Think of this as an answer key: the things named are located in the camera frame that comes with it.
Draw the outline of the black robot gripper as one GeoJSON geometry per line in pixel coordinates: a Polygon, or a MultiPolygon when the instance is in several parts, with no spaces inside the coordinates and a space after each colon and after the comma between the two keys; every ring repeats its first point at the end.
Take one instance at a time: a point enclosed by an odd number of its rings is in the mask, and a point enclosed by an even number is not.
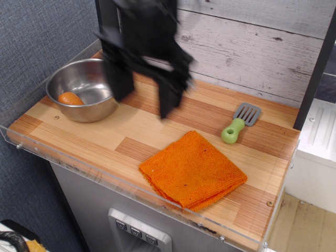
{"type": "Polygon", "coordinates": [[[134,90],[133,71],[156,79],[160,117],[180,105],[193,86],[193,57],[176,42],[177,1],[112,1],[117,22],[101,25],[106,77],[117,102],[134,90]]]}

